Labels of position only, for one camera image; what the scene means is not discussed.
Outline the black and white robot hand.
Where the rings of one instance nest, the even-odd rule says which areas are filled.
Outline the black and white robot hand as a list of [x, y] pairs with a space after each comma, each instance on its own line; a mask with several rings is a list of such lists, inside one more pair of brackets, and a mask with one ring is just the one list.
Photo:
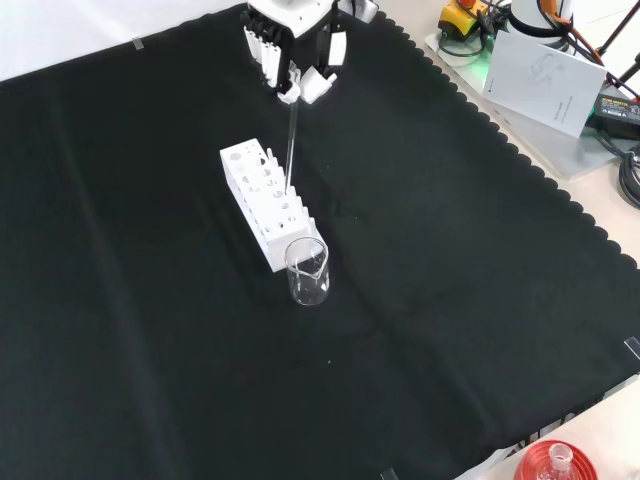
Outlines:
[[[241, 23], [269, 90], [284, 104], [311, 105], [331, 89], [346, 59], [348, 37], [339, 16], [369, 23], [378, 10], [373, 1], [249, 1]], [[316, 42], [317, 57], [301, 71], [294, 51], [307, 40]]]

